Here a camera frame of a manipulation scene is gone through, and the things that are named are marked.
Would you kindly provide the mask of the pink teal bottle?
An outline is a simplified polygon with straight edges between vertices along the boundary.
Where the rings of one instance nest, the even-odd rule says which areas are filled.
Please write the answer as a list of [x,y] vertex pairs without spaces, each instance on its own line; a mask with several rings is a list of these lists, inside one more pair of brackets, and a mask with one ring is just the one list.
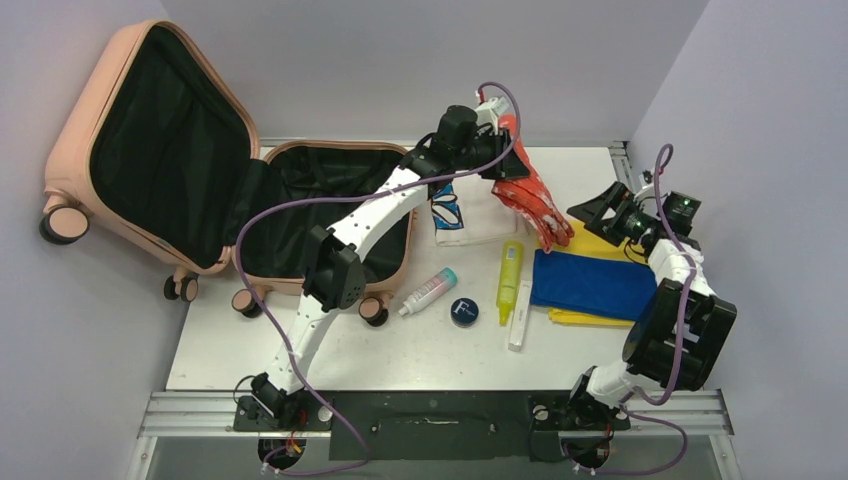
[[456,273],[451,268],[443,268],[402,301],[398,314],[405,317],[421,312],[453,289],[457,283]]

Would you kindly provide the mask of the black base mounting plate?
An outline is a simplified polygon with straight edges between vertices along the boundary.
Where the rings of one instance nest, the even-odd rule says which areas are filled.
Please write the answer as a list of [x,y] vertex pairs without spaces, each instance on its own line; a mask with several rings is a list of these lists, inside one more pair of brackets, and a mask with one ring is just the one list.
[[307,448],[312,433],[328,434],[332,460],[586,459],[630,428],[615,410],[569,404],[554,391],[332,391],[324,410],[311,394],[296,395],[286,419],[275,419],[249,395],[238,400],[237,432],[293,436]]

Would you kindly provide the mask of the white blue printed cloth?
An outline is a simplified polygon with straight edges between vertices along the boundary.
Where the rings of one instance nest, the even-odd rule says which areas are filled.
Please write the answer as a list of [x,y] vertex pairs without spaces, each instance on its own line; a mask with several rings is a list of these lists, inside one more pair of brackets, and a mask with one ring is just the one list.
[[483,244],[527,233],[518,214],[492,193],[493,186],[492,180],[466,176],[433,195],[430,212],[437,246]]

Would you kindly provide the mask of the dark blue round tin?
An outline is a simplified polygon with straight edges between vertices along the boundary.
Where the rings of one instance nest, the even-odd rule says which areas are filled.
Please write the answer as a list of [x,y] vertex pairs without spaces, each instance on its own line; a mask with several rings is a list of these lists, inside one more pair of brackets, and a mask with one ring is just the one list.
[[479,306],[470,298],[456,299],[449,310],[452,323],[460,328],[473,326],[479,318]]

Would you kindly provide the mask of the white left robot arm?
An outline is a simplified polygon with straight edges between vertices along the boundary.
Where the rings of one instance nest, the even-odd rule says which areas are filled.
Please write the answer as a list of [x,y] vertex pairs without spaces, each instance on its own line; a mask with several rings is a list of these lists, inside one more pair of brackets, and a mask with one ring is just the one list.
[[482,122],[484,113],[482,106],[449,107],[437,130],[407,151],[374,193],[351,197],[353,212],[307,234],[304,282],[292,325],[278,330],[279,352],[251,382],[259,417],[270,428],[287,429],[298,418],[301,390],[313,389],[306,373],[321,342],[337,315],[364,293],[363,261],[398,221],[456,178],[528,176],[516,153],[521,127],[502,130],[500,112]]

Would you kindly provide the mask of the yellow cloth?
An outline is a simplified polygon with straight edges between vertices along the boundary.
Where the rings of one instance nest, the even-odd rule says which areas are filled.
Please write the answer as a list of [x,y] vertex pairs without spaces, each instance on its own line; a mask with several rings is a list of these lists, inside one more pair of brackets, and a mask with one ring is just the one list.
[[[555,245],[554,252],[584,257],[632,263],[632,259],[623,247],[615,247],[587,231],[584,224],[575,221],[572,224],[575,235],[567,246]],[[548,308],[548,318],[559,325],[630,328],[633,321],[602,317],[572,310]]]

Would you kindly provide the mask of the red white patterned cloth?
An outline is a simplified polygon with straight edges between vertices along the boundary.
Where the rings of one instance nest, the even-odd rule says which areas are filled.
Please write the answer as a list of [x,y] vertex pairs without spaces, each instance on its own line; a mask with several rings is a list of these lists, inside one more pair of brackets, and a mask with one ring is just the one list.
[[504,160],[507,169],[515,170],[520,161],[529,175],[494,182],[491,193],[507,208],[519,214],[536,232],[538,244],[545,253],[555,247],[566,247],[575,230],[556,206],[553,196],[538,171],[530,162],[521,139]]

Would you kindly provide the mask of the pink hard-shell suitcase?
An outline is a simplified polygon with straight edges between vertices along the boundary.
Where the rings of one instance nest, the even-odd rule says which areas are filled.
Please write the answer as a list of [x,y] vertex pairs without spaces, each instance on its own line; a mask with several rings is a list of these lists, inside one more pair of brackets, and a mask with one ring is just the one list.
[[385,142],[300,140],[267,153],[258,130],[176,24],[148,20],[109,40],[54,145],[38,225],[54,245],[99,223],[173,267],[163,294],[240,256],[260,295],[301,291],[310,230],[354,211],[404,155]]

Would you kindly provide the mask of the aluminium front rail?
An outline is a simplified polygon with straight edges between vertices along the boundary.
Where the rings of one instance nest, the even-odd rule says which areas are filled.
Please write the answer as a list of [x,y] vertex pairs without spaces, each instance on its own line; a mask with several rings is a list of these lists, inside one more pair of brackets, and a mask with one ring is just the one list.
[[[662,406],[642,399],[628,402],[631,412],[664,419],[695,436],[734,434],[722,392],[677,392]],[[160,392],[151,395],[142,420],[141,437],[280,438],[284,432],[234,428],[238,415],[227,392]]]

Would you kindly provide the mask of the yellow-green tube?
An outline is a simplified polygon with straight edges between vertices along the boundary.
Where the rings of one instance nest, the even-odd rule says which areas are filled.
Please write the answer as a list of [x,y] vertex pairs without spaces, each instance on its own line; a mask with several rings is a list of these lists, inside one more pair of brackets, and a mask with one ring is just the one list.
[[519,241],[504,243],[496,293],[496,306],[501,326],[506,326],[513,311],[522,271],[524,245]]

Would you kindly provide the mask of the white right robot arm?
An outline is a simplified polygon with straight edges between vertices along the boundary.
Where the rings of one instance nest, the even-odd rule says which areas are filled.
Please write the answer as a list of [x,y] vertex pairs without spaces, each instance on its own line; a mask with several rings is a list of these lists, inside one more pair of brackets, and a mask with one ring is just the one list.
[[696,391],[710,375],[737,318],[734,304],[709,286],[697,241],[690,238],[700,200],[655,185],[634,193],[621,182],[568,209],[586,229],[646,252],[657,288],[632,326],[619,360],[585,371],[565,401],[579,428],[608,422],[632,398],[664,404],[675,391]]

